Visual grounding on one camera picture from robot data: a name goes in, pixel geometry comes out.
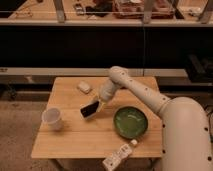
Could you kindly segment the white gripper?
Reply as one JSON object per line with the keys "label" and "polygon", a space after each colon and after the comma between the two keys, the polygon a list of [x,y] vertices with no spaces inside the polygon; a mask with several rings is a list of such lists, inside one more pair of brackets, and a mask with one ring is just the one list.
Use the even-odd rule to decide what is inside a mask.
{"label": "white gripper", "polygon": [[99,97],[94,96],[89,104],[93,104],[96,102],[99,102],[99,98],[103,101],[99,103],[98,106],[98,112],[100,112],[106,105],[105,102],[109,102],[113,99],[113,97],[116,94],[116,91],[120,88],[120,86],[114,82],[112,82],[110,79],[108,79],[106,82],[102,84],[99,90]]}

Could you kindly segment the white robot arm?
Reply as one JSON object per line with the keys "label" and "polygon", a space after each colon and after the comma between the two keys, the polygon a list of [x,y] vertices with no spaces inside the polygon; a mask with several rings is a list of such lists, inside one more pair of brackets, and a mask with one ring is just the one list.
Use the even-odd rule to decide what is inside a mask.
{"label": "white robot arm", "polygon": [[209,123],[203,107],[189,97],[169,98],[113,66],[98,99],[109,102],[125,87],[162,120],[162,171],[213,171]]}

